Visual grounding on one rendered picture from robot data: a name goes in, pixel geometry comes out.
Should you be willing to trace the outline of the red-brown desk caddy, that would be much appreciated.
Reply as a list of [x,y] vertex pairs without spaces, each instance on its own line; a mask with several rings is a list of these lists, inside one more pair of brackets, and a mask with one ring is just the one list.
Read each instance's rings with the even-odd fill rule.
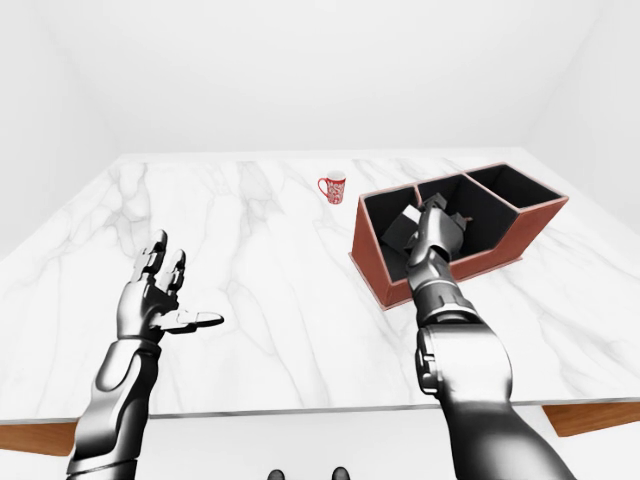
[[393,250],[381,237],[407,205],[417,207],[436,193],[447,200],[449,215],[470,218],[461,251],[451,264],[457,281],[518,260],[568,201],[506,163],[361,195],[351,257],[384,310],[408,302],[411,294],[407,252]]

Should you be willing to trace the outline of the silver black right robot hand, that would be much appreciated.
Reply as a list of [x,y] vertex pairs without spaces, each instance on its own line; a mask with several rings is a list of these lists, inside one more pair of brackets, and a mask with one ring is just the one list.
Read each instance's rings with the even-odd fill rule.
[[464,242],[467,221],[459,213],[446,213],[447,200],[436,193],[419,207],[409,205],[403,214],[417,225],[410,236],[405,250],[410,254],[408,265],[417,266],[434,250],[445,261],[451,262],[459,253]]

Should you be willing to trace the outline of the red white patterned mug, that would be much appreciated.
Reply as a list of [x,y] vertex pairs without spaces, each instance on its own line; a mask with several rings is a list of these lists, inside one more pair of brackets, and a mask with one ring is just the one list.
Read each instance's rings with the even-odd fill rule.
[[340,170],[333,170],[325,177],[319,178],[317,186],[330,204],[337,205],[343,201],[346,185],[346,174]]

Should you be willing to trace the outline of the dark grey book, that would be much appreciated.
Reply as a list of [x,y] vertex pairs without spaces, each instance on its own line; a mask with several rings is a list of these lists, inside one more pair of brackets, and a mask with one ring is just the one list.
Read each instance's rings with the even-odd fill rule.
[[406,253],[410,249],[410,239],[417,232],[421,214],[417,207],[407,205],[385,230],[381,241],[401,254]]

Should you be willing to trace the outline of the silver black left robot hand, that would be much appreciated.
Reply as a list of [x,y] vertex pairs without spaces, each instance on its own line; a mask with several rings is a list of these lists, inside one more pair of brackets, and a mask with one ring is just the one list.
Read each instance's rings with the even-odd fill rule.
[[213,327],[224,317],[213,312],[188,312],[179,307],[178,291],[184,283],[186,253],[179,249],[169,261],[167,233],[156,231],[136,258],[117,307],[117,337],[158,343],[164,334],[187,334]]

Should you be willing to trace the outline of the brown wooden table support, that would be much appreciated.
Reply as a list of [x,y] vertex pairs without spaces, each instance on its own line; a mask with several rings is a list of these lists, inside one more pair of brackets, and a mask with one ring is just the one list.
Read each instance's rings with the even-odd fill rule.
[[640,421],[640,400],[547,404],[542,409],[559,437]]
[[0,425],[0,449],[66,457],[74,446],[76,426],[76,422]]

